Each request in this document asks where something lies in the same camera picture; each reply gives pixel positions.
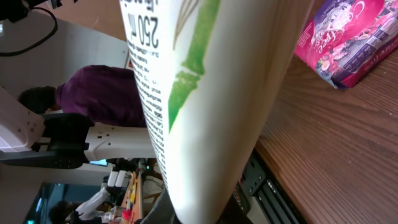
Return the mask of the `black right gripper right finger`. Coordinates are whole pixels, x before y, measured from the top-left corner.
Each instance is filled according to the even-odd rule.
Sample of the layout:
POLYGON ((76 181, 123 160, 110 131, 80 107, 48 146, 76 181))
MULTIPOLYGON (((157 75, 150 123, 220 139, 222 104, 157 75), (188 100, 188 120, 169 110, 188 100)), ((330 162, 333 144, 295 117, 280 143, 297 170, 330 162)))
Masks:
POLYGON ((252 224, 252 221, 243 213, 234 198, 228 200, 217 224, 252 224))

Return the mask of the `person in purple shirt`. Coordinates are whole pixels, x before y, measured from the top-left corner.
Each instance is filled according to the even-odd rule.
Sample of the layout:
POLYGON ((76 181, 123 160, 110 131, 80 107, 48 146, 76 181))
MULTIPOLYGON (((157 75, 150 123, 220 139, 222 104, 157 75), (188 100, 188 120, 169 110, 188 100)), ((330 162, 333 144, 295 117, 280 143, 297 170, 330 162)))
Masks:
POLYGON ((146 127, 134 72, 126 68, 85 66, 56 88, 42 86, 23 91, 18 101, 37 114, 61 110, 82 114, 94 123, 146 127))

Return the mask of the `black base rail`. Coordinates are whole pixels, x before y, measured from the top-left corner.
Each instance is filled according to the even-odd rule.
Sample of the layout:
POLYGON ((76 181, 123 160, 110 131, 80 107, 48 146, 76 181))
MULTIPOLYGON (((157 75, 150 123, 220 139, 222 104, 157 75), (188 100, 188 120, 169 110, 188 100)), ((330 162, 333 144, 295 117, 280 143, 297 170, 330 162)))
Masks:
POLYGON ((231 198, 237 201, 240 209, 249 219, 249 214, 257 208, 260 216, 264 217, 265 223, 308 222, 255 149, 252 150, 243 170, 234 180, 229 199, 231 198))

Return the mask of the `white bamboo print tube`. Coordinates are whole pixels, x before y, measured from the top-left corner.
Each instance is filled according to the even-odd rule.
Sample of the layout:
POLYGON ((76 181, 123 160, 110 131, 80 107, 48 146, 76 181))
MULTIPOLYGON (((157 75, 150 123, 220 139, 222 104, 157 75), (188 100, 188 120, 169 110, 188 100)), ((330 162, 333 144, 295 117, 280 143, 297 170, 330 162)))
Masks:
POLYGON ((181 223, 219 220, 312 4, 120 2, 147 128, 181 223))

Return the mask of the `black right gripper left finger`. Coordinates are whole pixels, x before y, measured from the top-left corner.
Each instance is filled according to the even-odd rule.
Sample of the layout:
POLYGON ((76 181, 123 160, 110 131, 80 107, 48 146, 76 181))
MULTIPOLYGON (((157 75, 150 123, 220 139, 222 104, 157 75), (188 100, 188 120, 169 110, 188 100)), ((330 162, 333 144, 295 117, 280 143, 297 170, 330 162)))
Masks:
POLYGON ((141 224, 181 224, 167 189, 163 189, 152 210, 141 221, 141 224))

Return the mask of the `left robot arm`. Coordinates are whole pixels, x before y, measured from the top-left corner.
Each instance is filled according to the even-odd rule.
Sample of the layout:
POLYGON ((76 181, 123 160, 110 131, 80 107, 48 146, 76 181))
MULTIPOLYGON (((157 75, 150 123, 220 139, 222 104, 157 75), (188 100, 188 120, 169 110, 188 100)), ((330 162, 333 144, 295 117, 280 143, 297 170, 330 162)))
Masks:
POLYGON ((36 114, 1 90, 1 162, 76 169, 103 159, 154 158, 146 128, 93 123, 74 113, 36 114))

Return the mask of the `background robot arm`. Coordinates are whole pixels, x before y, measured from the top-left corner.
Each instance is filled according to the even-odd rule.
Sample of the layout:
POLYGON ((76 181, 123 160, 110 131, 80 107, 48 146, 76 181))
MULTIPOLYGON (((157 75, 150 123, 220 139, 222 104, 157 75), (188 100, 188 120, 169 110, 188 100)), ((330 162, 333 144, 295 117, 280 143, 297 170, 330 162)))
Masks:
MULTIPOLYGON (((96 208, 110 197, 109 190, 112 188, 103 187, 94 194, 89 200, 72 210, 65 218, 65 223, 104 223, 101 215, 93 215, 96 208)), ((168 191, 163 189, 155 201, 154 206, 147 216, 138 219, 136 223, 140 224, 178 224, 180 221, 172 206, 168 191)))

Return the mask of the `red purple pad pack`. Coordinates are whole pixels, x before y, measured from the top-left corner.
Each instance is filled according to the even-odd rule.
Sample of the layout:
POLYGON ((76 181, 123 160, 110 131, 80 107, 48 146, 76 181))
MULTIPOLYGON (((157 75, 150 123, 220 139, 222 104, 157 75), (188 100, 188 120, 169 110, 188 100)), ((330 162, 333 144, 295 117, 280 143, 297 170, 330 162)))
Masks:
POLYGON ((337 89, 354 87, 397 48, 397 0, 325 1, 295 55, 337 89))

